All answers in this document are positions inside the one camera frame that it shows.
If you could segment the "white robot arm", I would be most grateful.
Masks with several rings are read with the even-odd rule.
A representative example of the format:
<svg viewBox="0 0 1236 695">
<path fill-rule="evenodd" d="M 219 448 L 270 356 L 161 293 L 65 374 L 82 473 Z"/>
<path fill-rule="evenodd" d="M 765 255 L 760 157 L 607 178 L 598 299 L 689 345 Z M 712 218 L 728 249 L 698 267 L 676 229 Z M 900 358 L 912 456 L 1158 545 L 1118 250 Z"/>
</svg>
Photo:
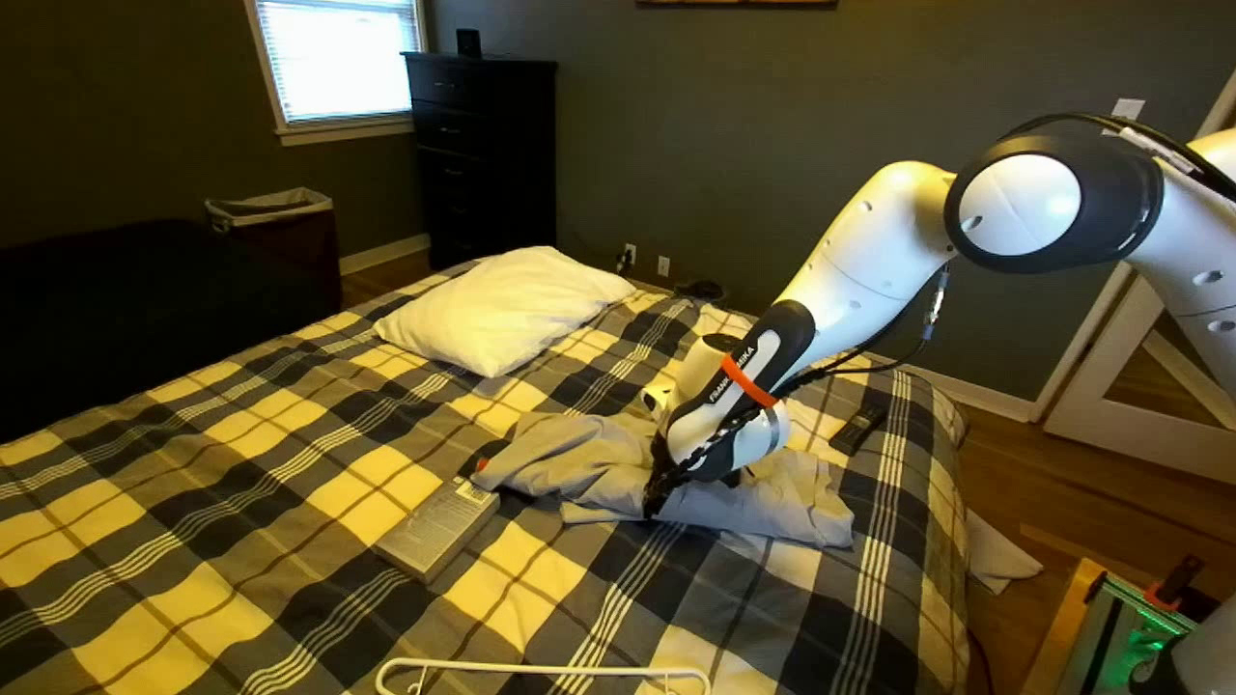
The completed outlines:
<svg viewBox="0 0 1236 695">
<path fill-rule="evenodd" d="M 752 330 L 676 393 L 652 482 L 715 482 L 778 452 L 778 402 L 818 358 L 884 334 L 953 255 L 1005 275 L 1123 260 L 1234 384 L 1236 132 L 1173 142 L 1148 124 L 1051 111 L 960 173 L 880 166 Z"/>
</svg>

